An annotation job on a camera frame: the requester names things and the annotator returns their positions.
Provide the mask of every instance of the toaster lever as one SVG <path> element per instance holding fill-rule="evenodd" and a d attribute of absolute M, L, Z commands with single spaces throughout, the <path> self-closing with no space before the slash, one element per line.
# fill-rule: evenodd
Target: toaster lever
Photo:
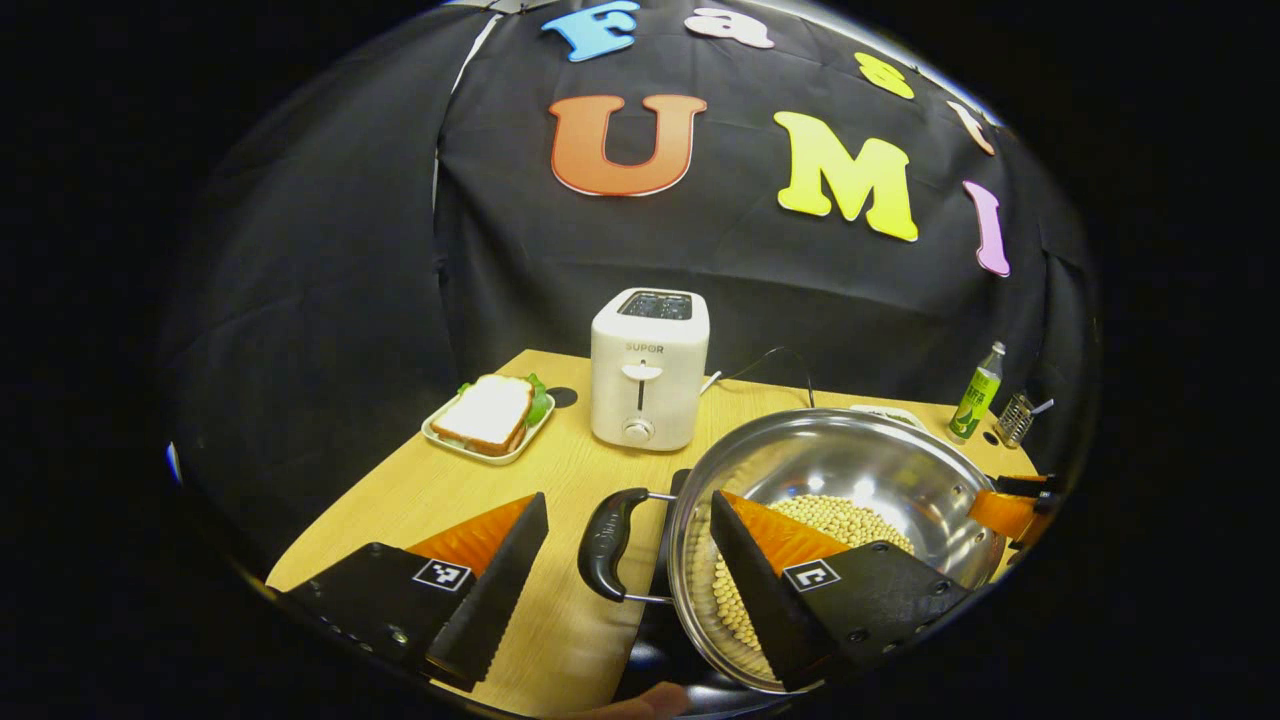
<path fill-rule="evenodd" d="M 662 368 L 654 368 L 652 365 L 623 365 L 622 374 L 631 378 L 632 380 L 645 382 L 652 380 L 662 374 Z"/>

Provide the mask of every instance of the foam letter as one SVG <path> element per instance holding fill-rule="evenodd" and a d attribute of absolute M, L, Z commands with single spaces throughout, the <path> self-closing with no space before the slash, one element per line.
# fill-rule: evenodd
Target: foam letter
<path fill-rule="evenodd" d="M 960 115 L 960 122 L 964 123 L 964 129 L 969 131 L 969 137 L 978 143 L 978 147 L 982 147 L 987 155 L 995 155 L 996 149 L 992 147 L 991 143 L 987 142 L 987 138 L 982 136 L 982 126 L 978 124 L 978 120 L 973 119 L 969 110 L 964 105 L 952 102 L 951 100 L 947 100 L 947 105 L 951 105 L 951 109 Z"/>
<path fill-rule="evenodd" d="M 872 81 L 872 85 L 908 100 L 915 97 L 915 91 L 906 85 L 902 73 L 893 65 L 867 53 L 854 53 L 854 59 L 858 60 L 858 69 L 863 70 L 863 77 Z"/>
<path fill-rule="evenodd" d="M 658 114 L 653 156 L 618 165 L 604 156 L 609 115 L 625 102 L 613 95 L 567 97 L 550 106 L 558 118 L 552 142 L 556 179 L 585 195 L 653 195 L 680 182 L 694 154 L 694 115 L 707 101 L 684 95 L 650 95 L 644 106 Z"/>
<path fill-rule="evenodd" d="M 1000 236 L 1000 217 L 996 208 L 1000 200 L 978 183 L 964 181 L 965 192 L 978 209 L 978 264 L 1002 278 L 1009 277 L 1009 260 L 1005 259 L 1005 238 Z"/>
<path fill-rule="evenodd" d="M 609 31 L 634 31 L 636 20 L 627 12 L 639 9 L 640 5 L 636 3 L 617 0 L 556 18 L 544 24 L 543 29 L 554 29 L 561 33 L 573 46 L 573 51 L 568 54 L 568 61 L 581 63 L 605 53 L 622 50 L 635 42 L 636 38 L 630 35 L 616 35 Z"/>
<path fill-rule="evenodd" d="M 694 10 L 694 15 L 685 20 L 685 27 L 698 35 L 732 37 L 742 45 L 760 47 L 762 50 L 773 47 L 773 41 L 768 37 L 769 28 L 764 27 L 764 23 L 755 18 L 735 13 L 733 10 L 713 10 L 710 8 L 698 8 Z"/>
<path fill-rule="evenodd" d="M 822 178 L 826 177 L 846 220 L 858 218 L 874 190 L 867 222 L 908 242 L 919 238 L 906 196 L 906 165 L 910 163 L 906 152 L 872 137 L 863 143 L 855 160 L 818 118 L 774 113 L 773 119 L 791 133 L 791 184 L 778 191 L 778 205 L 810 215 L 831 213 L 831 200 L 822 193 Z"/>

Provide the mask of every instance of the green bottle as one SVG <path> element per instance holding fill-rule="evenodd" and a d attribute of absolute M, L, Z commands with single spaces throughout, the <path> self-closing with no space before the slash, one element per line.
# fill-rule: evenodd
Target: green bottle
<path fill-rule="evenodd" d="M 1000 375 L 1004 373 L 1001 361 L 1005 359 L 1005 343 L 996 342 L 991 346 L 991 355 L 978 365 L 969 380 L 969 387 L 960 398 L 951 423 L 947 424 L 947 437 L 956 445 L 964 445 L 973 430 L 978 428 L 978 421 L 987 414 L 991 398 L 1000 388 Z"/>

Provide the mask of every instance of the pot handle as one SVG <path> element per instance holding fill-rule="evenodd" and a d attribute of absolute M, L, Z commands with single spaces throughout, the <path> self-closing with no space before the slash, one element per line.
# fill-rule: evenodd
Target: pot handle
<path fill-rule="evenodd" d="M 673 495 L 649 492 L 646 488 L 618 491 L 605 497 L 595 507 L 595 512 L 591 512 L 586 532 L 582 533 L 582 542 L 577 547 L 577 574 L 582 575 L 582 582 L 596 594 L 613 602 L 639 600 L 672 605 L 669 597 L 627 594 L 627 588 L 618 579 L 618 561 L 622 560 L 627 541 L 631 539 L 631 511 L 650 497 L 667 502 L 676 500 Z"/>

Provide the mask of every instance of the white toaster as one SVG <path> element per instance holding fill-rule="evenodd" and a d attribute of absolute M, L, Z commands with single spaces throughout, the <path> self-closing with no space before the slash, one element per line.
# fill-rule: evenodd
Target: white toaster
<path fill-rule="evenodd" d="M 700 295 L 634 287 L 591 320 L 591 432 L 678 450 L 694 439 L 710 319 Z"/>

